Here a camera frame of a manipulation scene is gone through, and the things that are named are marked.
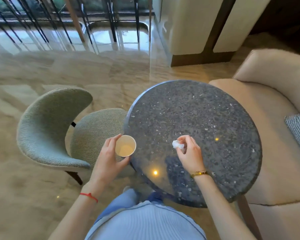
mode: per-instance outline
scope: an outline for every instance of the red string bracelet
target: red string bracelet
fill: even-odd
[[[91,195],[91,193],[80,193],[80,194],[81,194],[81,195],[84,195],[84,196],[88,196],[89,198],[94,199],[94,200],[98,203],[97,198],[93,197],[93,196]]]

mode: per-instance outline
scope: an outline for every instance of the floor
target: floor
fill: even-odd
[[[18,120],[40,95],[66,86],[87,89],[93,102],[78,116],[79,121],[100,109],[128,110],[140,93],[163,81],[191,79],[208,83],[231,78],[253,48],[290,50],[276,37],[261,33],[249,36],[231,62],[169,68],[155,27],[151,43],[148,32],[140,32],[140,44],[136,31],[129,28],[119,29],[117,44],[108,28],[93,31],[93,45],[88,38],[83,45],[75,30],[69,30],[73,45],[62,30],[45,29],[49,44],[36,32],[17,33],[23,44],[13,44],[0,31],[0,239],[15,240],[47,239],[80,192],[80,186],[68,174],[33,164],[17,148]],[[115,180],[108,187],[90,225],[132,180]],[[208,239],[219,239],[207,209],[167,204],[191,216]]]

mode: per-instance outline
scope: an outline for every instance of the blue jeans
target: blue jeans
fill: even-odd
[[[139,204],[140,194],[136,192],[134,189],[128,189],[124,193],[120,194],[116,197],[108,206],[104,209],[104,211],[98,216],[95,223],[99,221],[102,217],[109,215],[110,213],[119,210],[121,208],[128,209],[132,206],[136,206]],[[164,203],[162,201],[162,196],[157,192],[152,192],[148,198],[146,199],[150,201],[154,205],[162,205]]]

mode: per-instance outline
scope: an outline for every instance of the cup rim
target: cup rim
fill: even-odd
[[[122,138],[122,137],[124,137],[124,136],[127,136],[127,137],[131,137],[132,139],[133,139],[133,141],[134,141],[134,150],[133,150],[133,152],[131,153],[131,154],[129,154],[129,155],[127,155],[127,156],[121,156],[121,155],[119,155],[118,153],[116,153],[119,157],[129,157],[129,156],[131,156],[134,152],[135,152],[135,150],[136,150],[136,148],[137,148],[137,143],[136,143],[136,140],[132,137],[132,136],[129,136],[129,135],[122,135],[122,136],[120,136],[120,138]]]

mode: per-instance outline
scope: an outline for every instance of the sofa backrest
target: sofa backrest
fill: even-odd
[[[300,55],[279,49],[252,50],[233,78],[278,90],[300,112]]]

